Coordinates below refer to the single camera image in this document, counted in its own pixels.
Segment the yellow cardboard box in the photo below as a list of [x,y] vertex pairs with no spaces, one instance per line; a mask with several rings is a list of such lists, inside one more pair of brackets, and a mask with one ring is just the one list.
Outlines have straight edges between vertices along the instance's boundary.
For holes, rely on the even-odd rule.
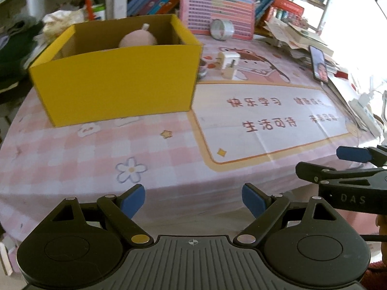
[[[157,45],[119,47],[149,24]],[[189,111],[202,43],[173,14],[70,26],[33,62],[30,77],[56,127]]]

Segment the small white plug adapter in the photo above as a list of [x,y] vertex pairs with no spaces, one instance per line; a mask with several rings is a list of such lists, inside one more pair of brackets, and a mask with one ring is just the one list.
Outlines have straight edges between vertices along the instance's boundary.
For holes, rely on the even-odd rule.
[[222,76],[225,79],[232,80],[236,76],[236,61],[233,60],[231,64],[227,65],[225,69],[222,70]]

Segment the stack of papers and books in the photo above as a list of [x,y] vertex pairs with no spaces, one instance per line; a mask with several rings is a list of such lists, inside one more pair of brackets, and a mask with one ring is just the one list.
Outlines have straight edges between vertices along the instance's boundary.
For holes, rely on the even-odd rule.
[[334,51],[322,41],[318,34],[293,24],[286,24],[277,18],[272,18],[269,22],[265,21],[264,28],[270,32],[279,47],[284,46],[287,50],[290,50],[293,58],[306,58],[310,46],[313,46],[323,52],[325,61],[329,66],[328,70],[331,73],[336,73],[339,70],[339,65],[333,60]]

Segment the large white charger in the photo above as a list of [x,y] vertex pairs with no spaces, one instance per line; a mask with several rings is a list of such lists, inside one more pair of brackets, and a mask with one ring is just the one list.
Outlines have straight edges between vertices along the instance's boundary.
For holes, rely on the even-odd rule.
[[238,65],[240,58],[240,54],[235,51],[220,51],[217,62],[219,63],[220,69],[224,70],[227,67]]

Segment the pink checkered tablecloth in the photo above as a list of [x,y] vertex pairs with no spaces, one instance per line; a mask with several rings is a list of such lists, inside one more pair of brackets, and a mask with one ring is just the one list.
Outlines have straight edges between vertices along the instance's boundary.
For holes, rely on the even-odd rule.
[[[203,36],[208,63],[185,113],[135,116],[55,128],[31,90],[1,147],[1,225],[23,240],[64,198],[92,202],[140,183],[139,221],[241,207],[241,187],[264,192],[304,185],[295,165],[338,169],[340,145],[375,145],[332,91],[284,51],[262,41]],[[241,58],[225,79],[220,51]]]

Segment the red book box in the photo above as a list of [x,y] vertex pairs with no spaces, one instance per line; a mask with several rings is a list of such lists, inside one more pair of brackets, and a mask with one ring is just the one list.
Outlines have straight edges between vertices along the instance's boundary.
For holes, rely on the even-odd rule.
[[270,22],[273,17],[282,19],[285,13],[302,17],[304,8],[289,0],[272,0],[262,19],[266,22]]

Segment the clear tape roll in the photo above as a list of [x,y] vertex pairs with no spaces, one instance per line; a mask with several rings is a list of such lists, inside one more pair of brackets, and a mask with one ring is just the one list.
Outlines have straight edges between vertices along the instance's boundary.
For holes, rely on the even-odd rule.
[[229,20],[214,19],[210,25],[211,37],[218,41],[226,41],[233,37],[234,25]]

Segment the pink plush pig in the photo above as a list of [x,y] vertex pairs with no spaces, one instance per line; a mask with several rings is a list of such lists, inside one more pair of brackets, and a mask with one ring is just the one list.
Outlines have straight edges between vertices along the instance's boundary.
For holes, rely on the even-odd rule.
[[157,45],[156,38],[148,31],[149,24],[145,23],[141,29],[128,33],[120,40],[119,47],[152,46]]

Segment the toy dump truck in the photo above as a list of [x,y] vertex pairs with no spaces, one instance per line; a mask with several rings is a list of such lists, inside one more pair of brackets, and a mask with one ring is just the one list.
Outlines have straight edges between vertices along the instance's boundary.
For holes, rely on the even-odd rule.
[[204,76],[206,76],[207,66],[208,66],[207,62],[205,60],[201,59],[199,62],[199,69],[197,72],[197,79],[202,79],[202,78],[204,78]]

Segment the smartphone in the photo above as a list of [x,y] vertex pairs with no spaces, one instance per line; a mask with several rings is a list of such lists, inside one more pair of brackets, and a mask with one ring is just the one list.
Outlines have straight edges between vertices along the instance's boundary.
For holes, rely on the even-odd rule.
[[315,80],[327,84],[329,82],[329,78],[323,51],[315,48],[314,46],[309,46],[309,52],[313,69],[313,77]]

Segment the crumpled white bag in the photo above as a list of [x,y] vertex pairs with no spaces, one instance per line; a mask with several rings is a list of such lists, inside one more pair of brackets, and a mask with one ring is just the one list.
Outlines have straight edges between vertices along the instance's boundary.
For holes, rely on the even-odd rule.
[[46,14],[42,19],[44,23],[43,34],[48,40],[56,39],[70,26],[82,23],[84,20],[85,17],[82,10],[58,10],[53,13]]

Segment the pink keyboard learning board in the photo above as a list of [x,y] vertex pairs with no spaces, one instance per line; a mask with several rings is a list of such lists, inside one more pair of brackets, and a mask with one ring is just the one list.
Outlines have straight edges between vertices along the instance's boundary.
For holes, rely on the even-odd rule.
[[209,35],[213,20],[229,20],[234,39],[254,35],[255,0],[180,0],[180,20],[194,34]]

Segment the pile of clothes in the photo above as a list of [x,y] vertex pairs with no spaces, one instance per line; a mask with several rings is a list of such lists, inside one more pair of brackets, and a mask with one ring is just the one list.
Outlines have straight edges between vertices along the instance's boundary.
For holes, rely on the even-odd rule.
[[35,37],[43,22],[29,15],[17,15],[1,33],[1,103],[25,96],[31,89],[24,64],[37,46]]

